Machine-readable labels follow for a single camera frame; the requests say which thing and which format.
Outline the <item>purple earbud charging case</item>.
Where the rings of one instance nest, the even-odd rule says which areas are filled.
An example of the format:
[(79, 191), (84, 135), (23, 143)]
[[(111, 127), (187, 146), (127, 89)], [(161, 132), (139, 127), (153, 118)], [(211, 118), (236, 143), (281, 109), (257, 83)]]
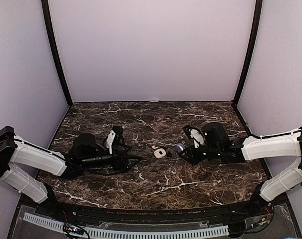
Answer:
[(177, 154), (180, 154), (183, 152), (187, 147), (181, 143), (178, 143), (174, 146), (174, 150), (176, 151)]

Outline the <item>white earbud charging case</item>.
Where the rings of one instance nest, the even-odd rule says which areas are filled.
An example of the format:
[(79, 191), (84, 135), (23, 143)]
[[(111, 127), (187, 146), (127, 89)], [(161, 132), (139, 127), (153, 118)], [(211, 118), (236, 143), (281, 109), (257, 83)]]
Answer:
[(164, 158), (167, 156), (167, 152), (164, 148), (158, 148), (154, 151), (154, 156), (157, 158), (157, 159), (161, 159), (161, 158)]

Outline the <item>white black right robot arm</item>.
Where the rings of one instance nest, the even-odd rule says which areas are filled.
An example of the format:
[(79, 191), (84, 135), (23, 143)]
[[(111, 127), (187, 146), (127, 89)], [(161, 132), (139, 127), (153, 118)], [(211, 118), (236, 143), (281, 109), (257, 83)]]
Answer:
[(302, 124), (299, 128), (279, 134), (230, 140), (220, 123), (209, 123), (201, 130), (190, 125), (183, 128), (193, 145), (177, 144), (178, 156), (190, 164), (219, 159), (222, 163), (245, 163), (255, 159), (294, 156), (295, 161), (273, 178), (258, 184), (246, 212), (256, 216), (278, 195), (302, 185)]

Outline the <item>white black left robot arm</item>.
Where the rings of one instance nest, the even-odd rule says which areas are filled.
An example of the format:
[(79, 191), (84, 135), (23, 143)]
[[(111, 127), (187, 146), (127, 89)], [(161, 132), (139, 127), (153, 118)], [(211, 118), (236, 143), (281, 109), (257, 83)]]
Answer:
[(120, 126), (112, 128), (102, 146), (96, 143), (93, 134), (83, 133), (75, 137), (67, 154), (32, 144), (15, 134), (13, 127), (6, 126), (0, 130), (0, 181), (25, 194), (56, 218), (63, 210), (53, 189), (31, 177), (19, 164), (68, 180), (76, 179), (84, 172), (103, 176), (101, 169), (108, 166), (113, 170), (111, 175), (117, 175), (127, 173), (142, 160), (140, 156), (131, 155), (131, 150), (125, 144)]

